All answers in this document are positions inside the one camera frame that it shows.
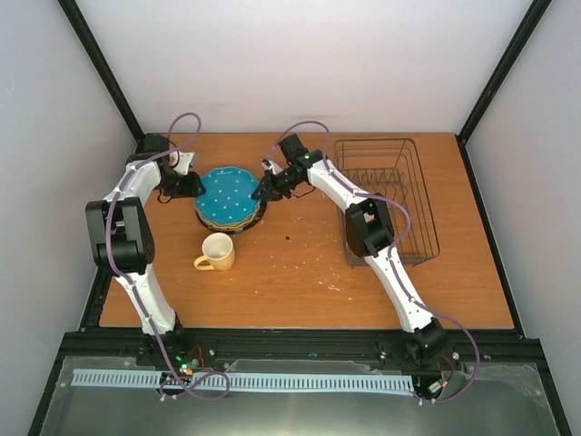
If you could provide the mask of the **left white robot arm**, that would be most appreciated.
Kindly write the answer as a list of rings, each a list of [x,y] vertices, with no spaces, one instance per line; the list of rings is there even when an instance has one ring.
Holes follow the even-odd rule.
[[[153,192],[170,199],[193,199],[205,188],[193,170],[195,152],[184,152],[158,134],[147,134],[141,145],[143,149],[126,160],[113,190],[85,206],[85,219],[96,266],[124,288],[142,332],[159,340],[158,356],[175,366],[187,359],[189,343],[153,269],[155,243],[144,206]]]

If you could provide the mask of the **black wire dish rack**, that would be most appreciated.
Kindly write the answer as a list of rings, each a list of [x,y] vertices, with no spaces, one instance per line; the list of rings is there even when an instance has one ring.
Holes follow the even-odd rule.
[[[389,198],[399,258],[407,266],[435,259],[440,245],[419,153],[410,138],[339,139],[332,162],[351,182]]]

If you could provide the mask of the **yellow plate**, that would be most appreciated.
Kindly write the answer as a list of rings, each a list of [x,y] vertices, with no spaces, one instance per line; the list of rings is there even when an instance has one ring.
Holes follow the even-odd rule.
[[[215,222],[211,222],[202,217],[200,213],[196,213],[196,217],[206,228],[210,230],[220,230],[220,231],[238,231],[239,229],[249,226],[252,222],[254,222],[257,218],[261,218],[264,213],[264,210],[259,208],[256,213],[253,213],[248,218],[238,222],[238,223],[226,223],[226,224],[218,224]]]

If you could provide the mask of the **teal polka dot plate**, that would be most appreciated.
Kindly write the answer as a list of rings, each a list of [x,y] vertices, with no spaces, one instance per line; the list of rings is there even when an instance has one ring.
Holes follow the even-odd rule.
[[[202,178],[205,194],[195,199],[195,210],[207,222],[219,226],[239,224],[260,208],[251,198],[259,182],[247,170],[237,166],[217,167]]]

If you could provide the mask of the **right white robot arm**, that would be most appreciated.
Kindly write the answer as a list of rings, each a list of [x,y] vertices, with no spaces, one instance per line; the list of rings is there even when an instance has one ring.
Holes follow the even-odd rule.
[[[329,197],[343,212],[350,251],[377,275],[396,310],[401,329],[408,335],[409,362],[417,368],[433,364],[444,348],[446,334],[437,316],[419,296],[399,257],[399,238],[388,206],[400,209],[409,229],[407,210],[378,193],[371,194],[358,187],[322,150],[308,150],[298,135],[284,134],[277,145],[287,167],[282,169],[272,159],[265,158],[264,175],[251,198],[261,203],[290,198],[302,183]]]

